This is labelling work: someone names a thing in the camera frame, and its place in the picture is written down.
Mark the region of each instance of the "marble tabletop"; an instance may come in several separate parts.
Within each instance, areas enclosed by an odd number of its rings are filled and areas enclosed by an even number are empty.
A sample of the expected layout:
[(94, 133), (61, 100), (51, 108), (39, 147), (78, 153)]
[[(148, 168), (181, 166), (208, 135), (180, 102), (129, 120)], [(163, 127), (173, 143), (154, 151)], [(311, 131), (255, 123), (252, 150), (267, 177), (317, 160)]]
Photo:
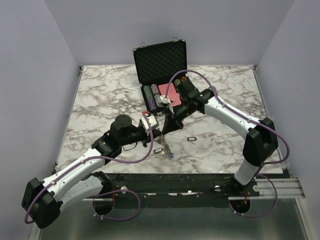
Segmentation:
[[(218, 94), (229, 104), (254, 117), (263, 119), (265, 108), (259, 94), (252, 66), (190, 65), (188, 69), (205, 75)], [(202, 91), (207, 83), (188, 73)], [(110, 129), (115, 117), (129, 115), (138, 125), (145, 103), (134, 65), (85, 66), (76, 93), (72, 113), (57, 161), (59, 171), (79, 158), (91, 144)], [(158, 117), (160, 127), (163, 117)], [(189, 142), (188, 137), (197, 137)], [(152, 153), (138, 164), (110, 162), (99, 171), (106, 173), (235, 173), (242, 160), (244, 140), (219, 120), (194, 113), (184, 120), (184, 129), (165, 135), (173, 158)], [(155, 142), (154, 149), (161, 147)], [(119, 159), (138, 160), (148, 151), (141, 143), (122, 151)], [(269, 161), (279, 159), (275, 152)], [(264, 167), (262, 173), (282, 173), (280, 164)]]

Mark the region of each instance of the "white wall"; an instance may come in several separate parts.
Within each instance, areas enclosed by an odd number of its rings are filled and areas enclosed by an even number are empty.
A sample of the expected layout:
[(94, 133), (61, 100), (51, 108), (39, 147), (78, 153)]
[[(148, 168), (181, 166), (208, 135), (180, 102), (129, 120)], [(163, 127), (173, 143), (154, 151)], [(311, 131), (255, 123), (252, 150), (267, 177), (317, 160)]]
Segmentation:
[(258, 78), (276, 128), (291, 146), (320, 236), (320, 1), (296, 0), (264, 53)]
[(132, 49), (186, 39), (189, 64), (257, 64), (293, 0), (45, 0), (82, 65), (133, 64)]
[(28, 239), (27, 182), (51, 174), (79, 68), (43, 0), (1, 1), (0, 239)]

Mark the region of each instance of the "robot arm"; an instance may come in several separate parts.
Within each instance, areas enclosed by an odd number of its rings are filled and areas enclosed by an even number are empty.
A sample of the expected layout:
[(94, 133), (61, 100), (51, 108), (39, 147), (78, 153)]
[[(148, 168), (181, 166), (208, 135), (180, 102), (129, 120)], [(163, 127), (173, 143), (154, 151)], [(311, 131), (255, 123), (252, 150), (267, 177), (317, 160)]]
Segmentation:
[[(221, 105), (211, 89), (205, 89), (199, 92), (189, 78), (176, 85), (176, 88), (180, 94), (182, 105), (176, 106), (173, 109), (168, 108), (162, 133), (167, 134), (182, 129), (184, 126), (182, 123), (183, 119), (196, 111), (220, 120), (235, 130), (245, 140), (242, 152), (244, 160), (234, 175), (234, 187), (236, 189), (245, 188), (264, 161), (278, 148), (277, 136), (262, 126), (251, 123), (250, 121), (245, 121), (224, 107), (224, 105)], [(218, 98), (224, 104), (227, 104), (219, 96)], [(249, 116), (230, 104), (228, 104), (228, 106), (241, 115), (247, 116), (249, 120), (260, 122), (272, 130), (275, 130), (274, 123), (271, 119), (266, 117), (260, 120), (256, 117)]]
[(24, 192), (22, 207), (38, 227), (47, 227), (63, 209), (82, 199), (98, 195), (103, 188), (104, 192), (111, 191), (112, 186), (106, 175), (90, 175), (110, 162), (99, 156), (115, 158), (121, 154), (122, 146), (140, 141), (146, 147), (151, 141), (147, 121), (153, 137), (160, 136), (162, 133), (156, 129), (159, 123), (154, 116), (141, 119), (136, 127), (132, 125), (129, 116), (119, 115), (111, 124), (110, 130), (97, 139), (80, 158), (42, 181), (37, 178), (30, 180)]

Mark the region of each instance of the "metal floor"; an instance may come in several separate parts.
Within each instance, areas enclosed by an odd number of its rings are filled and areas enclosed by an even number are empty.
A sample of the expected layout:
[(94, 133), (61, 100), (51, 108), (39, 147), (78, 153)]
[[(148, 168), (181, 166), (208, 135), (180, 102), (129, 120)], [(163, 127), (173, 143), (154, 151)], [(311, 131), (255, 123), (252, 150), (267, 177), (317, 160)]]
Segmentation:
[[(267, 211), (273, 200), (251, 201), (248, 214)], [(134, 209), (115, 209), (126, 217)], [(40, 233), (41, 240), (307, 240), (294, 199), (279, 200), (268, 216), (246, 218), (228, 208), (145, 208), (127, 221), (93, 217), (91, 201), (81, 201), (62, 212)]]

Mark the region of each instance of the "black cable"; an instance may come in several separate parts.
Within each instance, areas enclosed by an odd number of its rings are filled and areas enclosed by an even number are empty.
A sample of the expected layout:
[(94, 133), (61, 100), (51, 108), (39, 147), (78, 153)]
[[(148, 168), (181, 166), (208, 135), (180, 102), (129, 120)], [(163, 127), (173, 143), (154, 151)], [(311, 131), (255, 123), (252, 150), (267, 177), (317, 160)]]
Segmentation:
[(130, 149), (127, 149), (127, 150), (124, 148), (124, 146), (121, 146), (121, 147), (122, 147), (122, 149), (123, 149), (124, 151), (129, 151), (129, 150), (135, 149), (137, 145), (138, 145), (138, 143), (136, 142), (136, 143), (135, 143), (135, 146), (134, 146), (133, 148), (130, 148)]

